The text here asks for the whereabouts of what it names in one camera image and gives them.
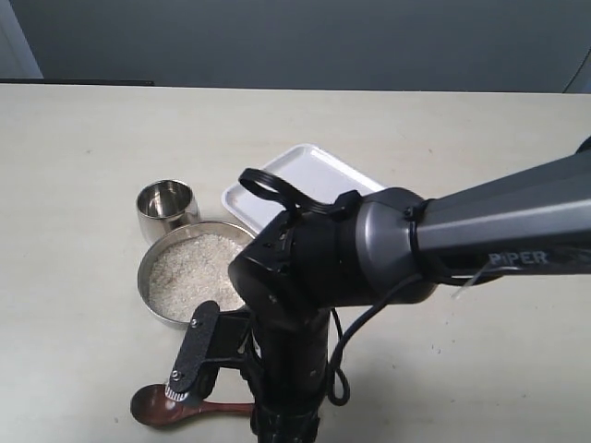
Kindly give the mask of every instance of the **white table surface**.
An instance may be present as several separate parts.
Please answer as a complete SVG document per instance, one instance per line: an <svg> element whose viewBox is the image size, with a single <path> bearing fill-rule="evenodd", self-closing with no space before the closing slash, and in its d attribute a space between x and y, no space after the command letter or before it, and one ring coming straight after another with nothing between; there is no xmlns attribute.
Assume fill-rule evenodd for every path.
<svg viewBox="0 0 591 443"><path fill-rule="evenodd" d="M136 290L135 198L173 177L202 214L248 166L316 143L389 186L440 197L573 153L591 96L0 86L0 441L253 442L246 419L174 432L129 399L182 332ZM504 279L391 306L346 350L353 387L319 442L591 440L591 278ZM344 321L360 311L344 310ZM249 399L224 373L214 399Z"/></svg>

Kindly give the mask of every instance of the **screw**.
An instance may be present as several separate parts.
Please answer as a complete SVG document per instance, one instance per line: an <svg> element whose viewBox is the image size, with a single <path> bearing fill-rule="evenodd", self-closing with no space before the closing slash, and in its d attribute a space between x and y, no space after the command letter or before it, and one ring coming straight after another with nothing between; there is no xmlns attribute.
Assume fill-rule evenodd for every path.
<svg viewBox="0 0 591 443"><path fill-rule="evenodd" d="M173 381L178 381L178 380L180 380L182 377L183 377L183 375L182 375L180 372L178 372L176 369L175 369L175 370L174 370L174 371L171 373L171 375L170 375L170 378L171 378Z"/></svg>

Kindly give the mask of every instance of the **metal bowl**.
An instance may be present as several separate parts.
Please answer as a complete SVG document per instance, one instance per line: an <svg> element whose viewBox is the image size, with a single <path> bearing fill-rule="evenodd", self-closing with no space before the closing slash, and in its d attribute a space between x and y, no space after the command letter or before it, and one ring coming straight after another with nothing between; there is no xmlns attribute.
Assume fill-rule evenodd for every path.
<svg viewBox="0 0 591 443"><path fill-rule="evenodd" d="M250 243L250 241L254 238L254 234L250 233L246 229L226 221L202 221L196 224L188 224L171 231L156 241L156 243L151 246L139 264L138 290L139 295L141 295L141 299L144 301L154 316L156 316L166 325L177 329L185 329L188 325L188 322L173 320L171 318L165 317L162 314L156 312L150 305L151 269L160 254L168 247L180 242L184 242L185 240L190 240L191 238L197 238L205 233L213 233L229 238L241 246L248 245L248 243Z"/></svg>

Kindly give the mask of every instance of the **white tray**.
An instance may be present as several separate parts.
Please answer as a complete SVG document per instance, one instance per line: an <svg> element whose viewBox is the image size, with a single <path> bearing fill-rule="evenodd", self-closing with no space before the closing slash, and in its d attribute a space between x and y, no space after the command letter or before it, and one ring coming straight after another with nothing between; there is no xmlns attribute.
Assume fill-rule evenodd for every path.
<svg viewBox="0 0 591 443"><path fill-rule="evenodd" d="M323 203L333 203L340 194L353 189L364 196L384 188L325 150L309 144L294 146L262 169ZM279 203L253 196L239 183L223 191L222 204L254 233L259 233L283 210Z"/></svg>

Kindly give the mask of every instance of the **wooden spoon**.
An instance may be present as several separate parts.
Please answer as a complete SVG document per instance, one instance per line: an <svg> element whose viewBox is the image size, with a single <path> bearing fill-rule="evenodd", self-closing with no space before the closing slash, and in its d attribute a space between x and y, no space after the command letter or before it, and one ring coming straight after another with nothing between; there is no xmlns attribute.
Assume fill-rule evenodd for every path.
<svg viewBox="0 0 591 443"><path fill-rule="evenodd" d="M252 403L213 403L203 401L199 407L190 408L172 401L164 395L164 385L149 385L140 389L131 399L133 417L143 425L160 427L203 413L235 413L250 416Z"/></svg>

